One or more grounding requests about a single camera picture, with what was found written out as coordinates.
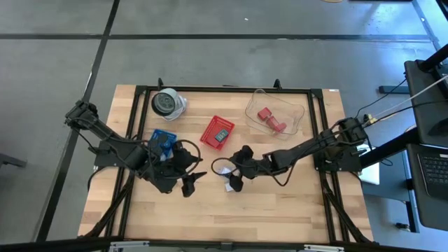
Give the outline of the red digital timer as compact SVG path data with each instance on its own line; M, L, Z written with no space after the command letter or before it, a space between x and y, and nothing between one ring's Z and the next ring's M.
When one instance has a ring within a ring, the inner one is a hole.
M225 142L225 140L227 139L229 133L226 129L220 129L216 132L214 132L213 134L211 134L206 142L211 146L214 147L216 149L219 149Z

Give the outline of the grey furniture leg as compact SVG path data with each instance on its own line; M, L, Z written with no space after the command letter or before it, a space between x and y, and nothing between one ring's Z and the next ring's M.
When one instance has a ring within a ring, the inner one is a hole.
M16 167L25 167L26 164L27 164L27 162L24 160L20 160L20 159L11 157L9 155L0 153L0 168L3 165L13 165Z

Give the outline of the blue packet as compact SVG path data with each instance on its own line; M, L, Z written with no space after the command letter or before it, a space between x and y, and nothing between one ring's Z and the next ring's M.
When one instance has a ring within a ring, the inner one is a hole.
M148 141L148 147L152 153L159 155L161 160L166 160L171 157L172 148L176 140L177 136L174 133L155 129Z

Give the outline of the silver metal bracket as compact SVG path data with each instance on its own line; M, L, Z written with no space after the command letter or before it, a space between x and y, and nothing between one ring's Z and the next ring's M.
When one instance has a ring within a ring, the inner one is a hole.
M123 252L125 249L149 246L149 241L115 241L111 242L108 252Z
M305 244L304 250L312 252L345 252L343 247L317 244Z

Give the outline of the black aluminium table frame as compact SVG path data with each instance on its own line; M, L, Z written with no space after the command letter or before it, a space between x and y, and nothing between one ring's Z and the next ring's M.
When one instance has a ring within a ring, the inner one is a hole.
M176 185L169 194L162 194L149 182L136 179L129 203L127 222L115 219L112 233L124 232L126 239L151 241L203 242L210 246L239 242L248 244L279 243L287 249L292 243L327 244L342 239L336 211L326 212L319 173L314 159L301 159L291 174L273 179L262 176L245 180L241 192L227 192L218 170L243 145L249 145L256 158L277 149L292 148L310 139L314 130L323 127L323 116L329 123L344 117L340 94L324 90L322 97L308 89L269 90L292 104L304 107L297 134L287 140L269 136L246 124L244 110L253 91L238 87L180 87L188 99L188 108L180 118L167 122L143 105L144 98L135 95L133 85L118 85L106 117L107 125L124 135L130 118L137 122L133 132L144 138L154 130L173 132L193 154L201 153L197 167L207 172L195 184L195 192L184 197ZM203 144L200 138L214 116L232 123L234 129L221 150Z

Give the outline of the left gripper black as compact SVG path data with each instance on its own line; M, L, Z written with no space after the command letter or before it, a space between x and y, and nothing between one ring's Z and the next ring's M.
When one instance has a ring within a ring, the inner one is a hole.
M188 175L187 168L192 162L165 160L150 164L150 182L161 192L170 193L179 179L184 197L190 197L195 192L195 180L207 174L206 171L193 172Z

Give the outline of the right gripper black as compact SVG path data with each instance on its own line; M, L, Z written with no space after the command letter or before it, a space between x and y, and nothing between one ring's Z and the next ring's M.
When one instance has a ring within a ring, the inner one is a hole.
M239 151L235 152L230 160L239 170L240 175L231 174L229 176L229 185L235 192L240 192L243 188L242 176L247 179L254 179L257 176L273 176L276 172L269 158L253 159L253 151L247 145L242 146Z

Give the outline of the clear plastic tray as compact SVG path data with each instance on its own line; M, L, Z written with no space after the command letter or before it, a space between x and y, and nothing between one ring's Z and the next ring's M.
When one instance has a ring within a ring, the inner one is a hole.
M286 123L286 129L280 133L270 128L266 121L261 121L257 113L267 107L279 124ZM283 98L280 94L269 94L262 89L257 89L249 99L244 110L246 124L255 130L261 131L271 137L287 140L288 137L295 135L299 130L300 121L305 113L305 108L300 104L292 104Z

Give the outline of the black laptop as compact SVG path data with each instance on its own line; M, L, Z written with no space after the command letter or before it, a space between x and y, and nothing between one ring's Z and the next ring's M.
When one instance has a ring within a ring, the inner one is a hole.
M421 224L448 231L448 149L407 145Z

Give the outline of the black diagonal support bar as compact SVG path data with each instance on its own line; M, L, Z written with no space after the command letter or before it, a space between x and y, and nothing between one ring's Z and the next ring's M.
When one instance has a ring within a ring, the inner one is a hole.
M411 129L400 136L372 149L368 153L360 157L360 165L362 168L369 167L381 160L388 158L400 151L406 149L407 144L418 144L419 133L417 128Z

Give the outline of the white paper sheet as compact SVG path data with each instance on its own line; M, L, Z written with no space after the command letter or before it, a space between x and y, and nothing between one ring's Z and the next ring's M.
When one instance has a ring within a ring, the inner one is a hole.
M369 167L364 168L362 171L358 172L358 177L362 182L379 185L379 163L377 162L370 165Z

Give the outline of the red slotted plastic basket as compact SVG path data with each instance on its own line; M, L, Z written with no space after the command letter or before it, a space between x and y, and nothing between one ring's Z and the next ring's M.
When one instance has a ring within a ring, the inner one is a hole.
M208 126L206 127L206 129L204 130L204 132L203 132L203 134L202 134L202 136L201 136L201 138L200 138L200 141L201 141L203 144L205 144L205 145L211 147L211 146L207 143L207 138L208 138L211 134L213 134L214 132L216 132L216 131L218 131L218 130L227 130L228 133L229 133L229 135L228 135L227 139L225 140L224 144L223 144L219 149L216 149L216 148L214 148L214 147L211 147L211 148L213 148L214 150L220 151L220 150L224 147L226 141L230 138L230 135L231 135L231 133L232 133L232 131L233 131L234 128L235 128L235 124L234 124L233 122L230 122L230 121L228 121L228 120L226 120L226 119L224 119L224 118L222 118L222 117L220 117L220 116L215 115L215 116L211 119L211 121L209 122L209 124L208 124Z

